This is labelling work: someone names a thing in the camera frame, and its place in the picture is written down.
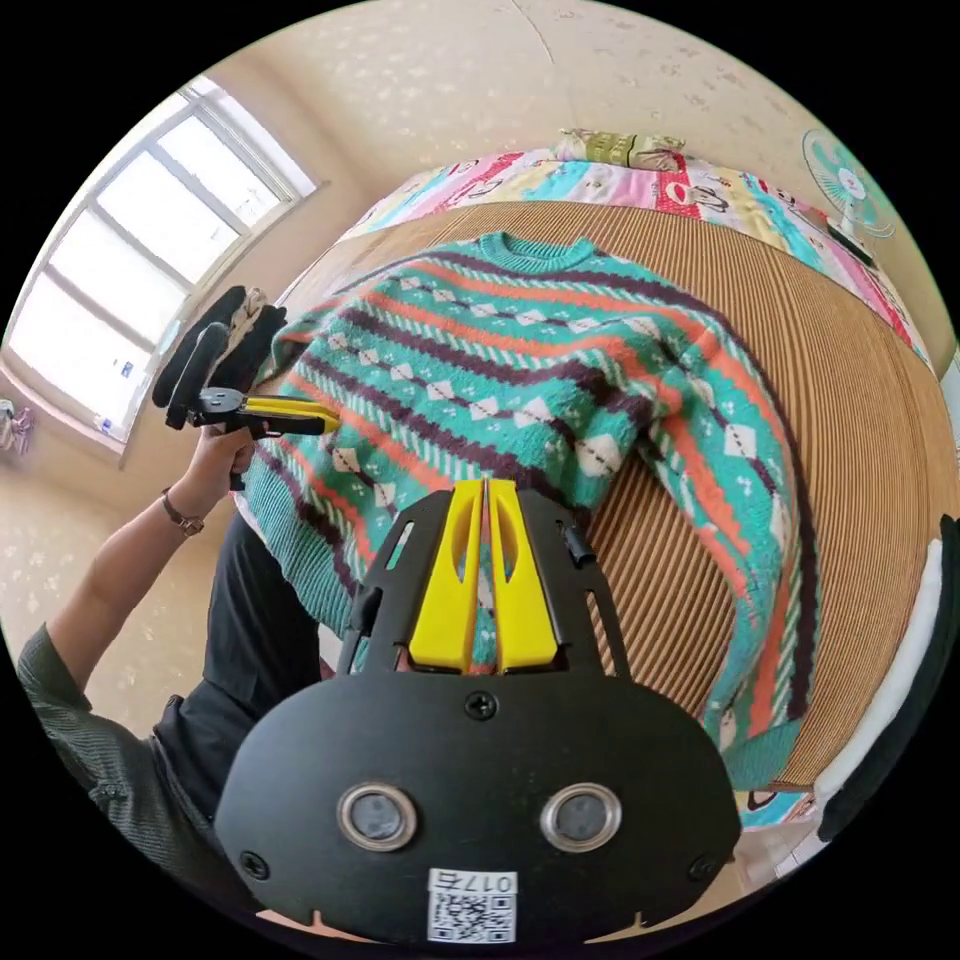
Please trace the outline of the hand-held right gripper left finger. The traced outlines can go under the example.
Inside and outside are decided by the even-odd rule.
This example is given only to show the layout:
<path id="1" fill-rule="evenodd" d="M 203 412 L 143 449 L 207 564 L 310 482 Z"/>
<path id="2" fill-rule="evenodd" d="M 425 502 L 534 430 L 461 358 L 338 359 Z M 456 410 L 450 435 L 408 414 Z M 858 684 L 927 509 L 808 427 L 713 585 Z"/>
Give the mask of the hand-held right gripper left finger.
<path id="1" fill-rule="evenodd" d="M 420 670 L 466 672 L 472 663 L 482 512 L 481 480 L 461 482 L 450 492 L 408 645 Z"/>

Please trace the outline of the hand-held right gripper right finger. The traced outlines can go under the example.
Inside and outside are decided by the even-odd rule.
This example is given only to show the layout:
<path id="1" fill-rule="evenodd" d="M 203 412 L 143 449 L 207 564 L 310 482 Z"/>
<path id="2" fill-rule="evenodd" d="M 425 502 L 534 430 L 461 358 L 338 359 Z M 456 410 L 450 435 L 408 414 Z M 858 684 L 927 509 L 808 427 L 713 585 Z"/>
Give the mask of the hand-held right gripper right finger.
<path id="1" fill-rule="evenodd" d="M 515 483 L 488 481 L 487 504 L 497 670 L 549 669 L 558 643 Z"/>

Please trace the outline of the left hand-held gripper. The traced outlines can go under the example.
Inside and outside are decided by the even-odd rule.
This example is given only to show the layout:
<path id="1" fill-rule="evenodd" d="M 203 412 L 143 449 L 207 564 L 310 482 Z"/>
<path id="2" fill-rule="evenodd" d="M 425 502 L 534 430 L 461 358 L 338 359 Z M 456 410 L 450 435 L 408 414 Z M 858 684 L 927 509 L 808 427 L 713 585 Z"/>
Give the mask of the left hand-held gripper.
<path id="1" fill-rule="evenodd" d="M 330 410 L 314 401 L 253 396 L 214 386 L 213 373 L 228 340 L 228 329 L 221 323 L 212 323 L 199 334 L 166 402 L 168 428 L 220 426 L 231 432 L 248 427 L 260 441 L 282 435 L 324 436 L 340 426 Z"/>

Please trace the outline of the person's left hand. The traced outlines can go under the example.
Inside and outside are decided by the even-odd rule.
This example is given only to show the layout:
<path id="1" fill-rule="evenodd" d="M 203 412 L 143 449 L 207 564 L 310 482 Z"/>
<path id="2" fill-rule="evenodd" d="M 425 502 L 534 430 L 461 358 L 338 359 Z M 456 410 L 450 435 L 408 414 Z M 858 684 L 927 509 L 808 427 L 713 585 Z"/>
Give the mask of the person's left hand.
<path id="1" fill-rule="evenodd" d="M 203 522 L 230 492 L 235 475 L 241 476 L 253 457 L 255 441 L 248 427 L 227 432 L 220 426 L 202 427 L 192 459 L 182 477 L 164 499 L 176 515 Z"/>

